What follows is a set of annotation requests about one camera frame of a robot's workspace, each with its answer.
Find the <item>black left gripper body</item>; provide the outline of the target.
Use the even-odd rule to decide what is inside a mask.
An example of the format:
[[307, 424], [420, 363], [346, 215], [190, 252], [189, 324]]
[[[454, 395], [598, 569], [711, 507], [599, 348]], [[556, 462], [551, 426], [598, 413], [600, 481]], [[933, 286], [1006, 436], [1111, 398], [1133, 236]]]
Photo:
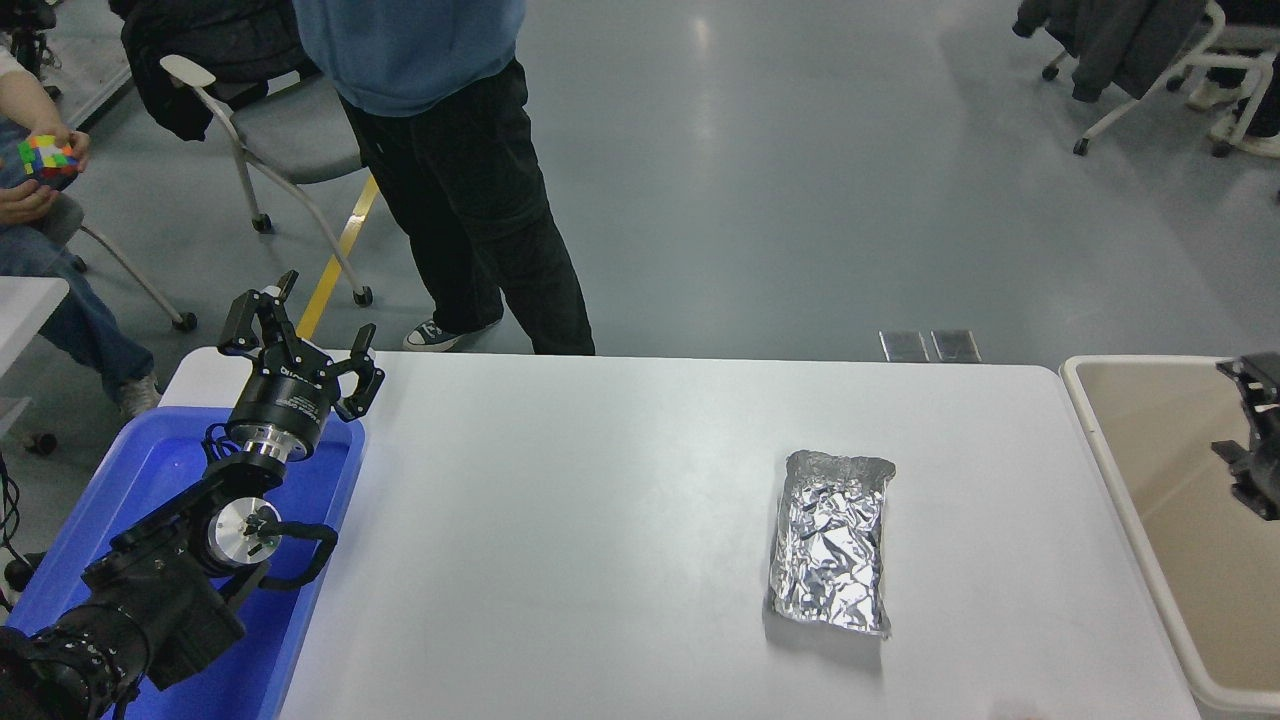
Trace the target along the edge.
[[332, 363], [314, 345], [292, 352], [271, 345], [252, 356], [252, 372], [228, 420], [228, 436], [247, 448], [253, 442], [289, 451], [314, 451], [337, 397], [337, 386], [315, 380]]

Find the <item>seated person's left hand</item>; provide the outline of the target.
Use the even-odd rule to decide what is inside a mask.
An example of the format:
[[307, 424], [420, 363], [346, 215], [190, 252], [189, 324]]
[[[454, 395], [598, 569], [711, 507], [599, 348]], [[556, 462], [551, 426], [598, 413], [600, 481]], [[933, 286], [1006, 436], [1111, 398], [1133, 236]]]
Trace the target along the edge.
[[29, 142], [44, 152], [49, 149], [67, 159], [63, 165], [54, 164], [49, 170], [42, 169], [42, 176], [51, 176], [58, 170], [63, 176], [82, 174], [88, 169], [90, 137], [79, 131], [73, 131], [67, 126], [49, 126], [35, 129], [29, 136]]

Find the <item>seated person's right hand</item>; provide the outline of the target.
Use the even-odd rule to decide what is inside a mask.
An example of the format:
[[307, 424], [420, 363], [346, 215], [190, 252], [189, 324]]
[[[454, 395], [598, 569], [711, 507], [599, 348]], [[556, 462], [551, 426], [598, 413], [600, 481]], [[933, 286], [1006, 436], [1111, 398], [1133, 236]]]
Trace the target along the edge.
[[36, 179], [1, 190], [1, 229], [41, 229], [61, 192]]

